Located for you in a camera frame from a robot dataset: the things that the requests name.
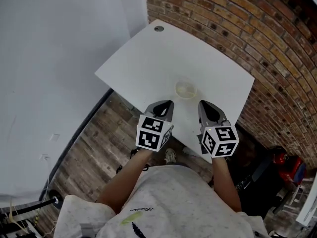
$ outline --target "white t-shirt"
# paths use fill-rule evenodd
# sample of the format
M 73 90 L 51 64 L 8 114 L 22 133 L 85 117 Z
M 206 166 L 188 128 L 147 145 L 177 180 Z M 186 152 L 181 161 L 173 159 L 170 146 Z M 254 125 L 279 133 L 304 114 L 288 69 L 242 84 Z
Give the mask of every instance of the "white t-shirt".
M 142 172 L 116 215 L 103 204 L 65 197 L 55 238 L 268 237 L 260 216 L 235 213 L 193 170 L 169 165 Z

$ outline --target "shoe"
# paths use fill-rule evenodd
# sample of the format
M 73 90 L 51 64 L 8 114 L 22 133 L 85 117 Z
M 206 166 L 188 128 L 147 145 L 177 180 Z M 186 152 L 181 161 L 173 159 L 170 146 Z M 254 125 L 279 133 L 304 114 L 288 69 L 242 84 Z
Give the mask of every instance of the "shoe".
M 176 153 L 172 148 L 167 148 L 165 152 L 165 161 L 167 163 L 176 163 Z

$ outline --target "yellow-green print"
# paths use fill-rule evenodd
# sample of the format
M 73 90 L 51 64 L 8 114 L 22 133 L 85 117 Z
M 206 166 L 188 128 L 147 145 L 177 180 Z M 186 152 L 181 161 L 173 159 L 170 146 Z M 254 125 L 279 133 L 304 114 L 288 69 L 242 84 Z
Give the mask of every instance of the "yellow-green print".
M 136 212 L 131 214 L 129 217 L 125 218 L 120 225 L 127 225 L 129 223 L 131 223 L 132 221 L 134 221 L 135 219 L 139 218 L 142 216 L 142 212 Z

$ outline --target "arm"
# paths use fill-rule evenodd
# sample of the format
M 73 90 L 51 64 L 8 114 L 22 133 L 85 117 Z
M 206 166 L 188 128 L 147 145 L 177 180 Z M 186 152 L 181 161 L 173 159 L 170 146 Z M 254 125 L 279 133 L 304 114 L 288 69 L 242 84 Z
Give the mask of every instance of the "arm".
M 230 176 L 228 165 L 224 158 L 213 158 L 214 191 L 235 212 L 241 212 L 238 192 Z
M 148 162 L 152 151 L 141 149 L 124 168 L 104 187 L 97 203 L 111 207 L 116 214 L 128 200 L 145 164 Z

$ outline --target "brick wall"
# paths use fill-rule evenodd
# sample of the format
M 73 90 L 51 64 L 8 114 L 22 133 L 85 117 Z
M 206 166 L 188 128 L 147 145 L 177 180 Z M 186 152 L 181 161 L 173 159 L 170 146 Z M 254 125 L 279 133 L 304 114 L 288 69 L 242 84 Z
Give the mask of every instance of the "brick wall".
M 311 0 L 147 0 L 254 76 L 238 123 L 264 146 L 317 167 L 317 7 Z

